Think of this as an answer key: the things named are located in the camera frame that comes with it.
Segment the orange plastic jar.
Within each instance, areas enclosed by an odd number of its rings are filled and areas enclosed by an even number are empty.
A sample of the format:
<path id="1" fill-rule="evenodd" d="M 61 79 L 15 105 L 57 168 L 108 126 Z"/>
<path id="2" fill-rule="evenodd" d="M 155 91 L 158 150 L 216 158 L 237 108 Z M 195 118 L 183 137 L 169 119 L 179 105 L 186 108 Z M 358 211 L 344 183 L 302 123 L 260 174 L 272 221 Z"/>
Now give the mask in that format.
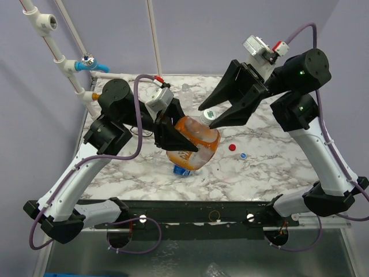
<path id="1" fill-rule="evenodd" d="M 184 169 L 198 170 L 211 160 L 220 143 L 220 132 L 211 129 L 199 121 L 199 117 L 185 116 L 175 125 L 175 129 L 190 140 L 197 148 L 197 152 L 168 151 L 168 159 Z"/>

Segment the blue label water bottle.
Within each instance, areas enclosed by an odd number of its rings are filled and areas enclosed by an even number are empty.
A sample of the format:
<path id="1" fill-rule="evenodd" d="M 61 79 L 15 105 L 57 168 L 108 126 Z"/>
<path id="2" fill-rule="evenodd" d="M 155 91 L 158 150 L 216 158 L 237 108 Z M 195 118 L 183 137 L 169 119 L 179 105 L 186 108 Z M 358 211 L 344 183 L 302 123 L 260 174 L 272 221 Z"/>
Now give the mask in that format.
<path id="1" fill-rule="evenodd" d="M 180 167 L 178 165 L 174 165 L 173 167 L 173 173 L 176 175 L 180 175 L 183 177 L 190 177 L 190 176 L 195 176 L 198 175 L 198 170 L 188 170 L 188 169 L 184 169 L 183 167 Z"/>

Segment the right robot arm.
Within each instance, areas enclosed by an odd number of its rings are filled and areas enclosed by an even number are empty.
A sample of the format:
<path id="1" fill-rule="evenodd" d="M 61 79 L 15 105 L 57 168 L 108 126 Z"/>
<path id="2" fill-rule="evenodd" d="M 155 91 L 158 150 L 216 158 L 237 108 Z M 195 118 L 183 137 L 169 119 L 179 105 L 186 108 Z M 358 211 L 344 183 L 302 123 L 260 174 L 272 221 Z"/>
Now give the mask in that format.
<path id="1" fill-rule="evenodd" d="M 318 48 L 289 58 L 269 78 L 262 77 L 252 65 L 233 60 L 217 87 L 199 106 L 206 110 L 228 101 L 230 108 L 210 128 L 243 126 L 262 100 L 276 97 L 271 104 L 274 118 L 302 149 L 318 180 L 306 190 L 275 197 L 265 212 L 272 226 L 296 213 L 340 216 L 368 187 L 368 179 L 353 173 L 343 162 L 323 127 L 317 99 L 311 96 L 331 77 L 327 56 Z"/>

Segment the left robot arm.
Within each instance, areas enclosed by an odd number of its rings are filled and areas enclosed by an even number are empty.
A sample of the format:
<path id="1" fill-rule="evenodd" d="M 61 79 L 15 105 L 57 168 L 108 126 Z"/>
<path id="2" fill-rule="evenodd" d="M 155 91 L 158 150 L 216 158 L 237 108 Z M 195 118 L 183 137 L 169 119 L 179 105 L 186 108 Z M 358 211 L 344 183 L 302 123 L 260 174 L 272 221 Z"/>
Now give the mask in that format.
<path id="1" fill-rule="evenodd" d="M 143 131 L 152 132 L 155 146 L 166 151 L 197 151 L 193 142 L 175 129 L 184 117 L 180 102 L 169 83 L 148 76 L 157 92 L 147 101 L 138 97 L 139 75 L 133 85 L 120 78 L 108 81 L 97 98 L 100 115 L 92 122 L 83 142 L 57 183 L 40 199 L 29 200 L 23 209 L 50 241 L 66 244 L 79 233 L 99 224 L 123 227 L 128 207 L 111 198 L 95 204 L 81 205 L 79 199 L 95 176 L 112 160 L 121 160 L 120 151 L 132 138 L 130 127 L 138 131 L 138 144 L 126 160 L 134 159 L 142 149 Z"/>

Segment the clear bottle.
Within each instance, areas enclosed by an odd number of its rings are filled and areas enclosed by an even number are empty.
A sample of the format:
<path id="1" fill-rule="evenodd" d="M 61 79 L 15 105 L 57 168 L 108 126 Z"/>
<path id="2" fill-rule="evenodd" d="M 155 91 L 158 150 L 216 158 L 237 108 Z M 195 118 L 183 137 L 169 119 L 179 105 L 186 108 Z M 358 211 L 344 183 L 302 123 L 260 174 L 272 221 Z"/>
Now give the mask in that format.
<path id="1" fill-rule="evenodd" d="M 183 84 L 179 91 L 179 98 L 182 108 L 192 108 L 193 106 L 193 92 L 188 84 Z"/>

